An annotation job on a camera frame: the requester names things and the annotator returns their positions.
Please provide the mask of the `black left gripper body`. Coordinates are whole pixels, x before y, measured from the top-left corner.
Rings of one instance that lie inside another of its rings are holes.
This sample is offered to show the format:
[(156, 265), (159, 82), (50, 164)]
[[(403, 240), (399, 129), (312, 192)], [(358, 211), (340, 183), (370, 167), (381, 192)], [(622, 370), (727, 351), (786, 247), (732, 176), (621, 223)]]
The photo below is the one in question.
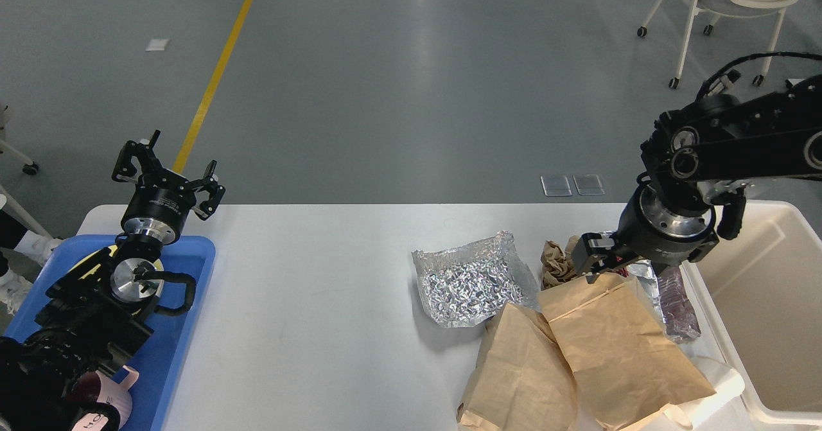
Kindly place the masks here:
[(137, 187), (121, 218), (121, 229), (126, 234), (143, 234), (170, 245), (181, 238), (194, 206), (195, 197), (191, 192)]

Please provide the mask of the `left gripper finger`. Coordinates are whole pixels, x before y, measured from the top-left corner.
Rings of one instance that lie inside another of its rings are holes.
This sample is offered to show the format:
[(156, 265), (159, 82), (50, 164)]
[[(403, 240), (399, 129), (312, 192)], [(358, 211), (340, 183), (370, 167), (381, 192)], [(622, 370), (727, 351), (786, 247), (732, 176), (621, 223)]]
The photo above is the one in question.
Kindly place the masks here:
[(214, 214), (225, 193), (224, 186), (218, 182), (215, 174), (217, 166), (217, 161), (209, 162), (200, 179), (186, 180), (180, 186), (180, 194), (190, 206), (190, 210), (203, 221)]
[(166, 188), (166, 170), (155, 155), (155, 145), (161, 136), (154, 130), (150, 139), (129, 139), (120, 150), (112, 169), (114, 182), (131, 182), (137, 188)]

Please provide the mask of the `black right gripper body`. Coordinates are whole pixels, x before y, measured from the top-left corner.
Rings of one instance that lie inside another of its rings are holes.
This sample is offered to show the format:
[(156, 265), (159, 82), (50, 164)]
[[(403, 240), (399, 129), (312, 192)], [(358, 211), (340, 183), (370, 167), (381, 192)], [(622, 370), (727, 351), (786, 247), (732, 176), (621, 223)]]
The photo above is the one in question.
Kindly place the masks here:
[(620, 215), (615, 253), (623, 261), (698, 262), (719, 244), (715, 223), (713, 209), (697, 216), (675, 214), (661, 203), (649, 183), (642, 183)]

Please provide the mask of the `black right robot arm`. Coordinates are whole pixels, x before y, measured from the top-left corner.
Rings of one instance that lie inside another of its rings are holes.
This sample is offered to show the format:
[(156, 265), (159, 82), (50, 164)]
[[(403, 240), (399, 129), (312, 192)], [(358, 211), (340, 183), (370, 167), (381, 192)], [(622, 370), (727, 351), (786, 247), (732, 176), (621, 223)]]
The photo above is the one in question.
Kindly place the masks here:
[(732, 60), (686, 107), (661, 113), (640, 145), (645, 170), (611, 234), (581, 235), (573, 269), (593, 283), (640, 260), (699, 262), (742, 230), (746, 189), (761, 177), (820, 180), (820, 75), (748, 102), (728, 93)]

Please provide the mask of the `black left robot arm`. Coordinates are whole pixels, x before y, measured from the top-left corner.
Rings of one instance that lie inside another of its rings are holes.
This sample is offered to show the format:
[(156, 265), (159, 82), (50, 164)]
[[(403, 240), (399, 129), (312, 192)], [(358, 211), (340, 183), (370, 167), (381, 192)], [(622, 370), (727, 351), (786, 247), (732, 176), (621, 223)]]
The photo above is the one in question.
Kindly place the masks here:
[(116, 430), (125, 420), (98, 399), (71, 401), (87, 373), (114, 374), (153, 333), (153, 314), (178, 317), (196, 301), (197, 280), (165, 270), (162, 249), (181, 238), (190, 212), (211, 217), (224, 194), (211, 161), (190, 181), (162, 167), (149, 141), (127, 141), (112, 179), (135, 183), (112, 245), (80, 260), (53, 283), (23, 342), (2, 338), (2, 423), (10, 430), (71, 430), (91, 423)]

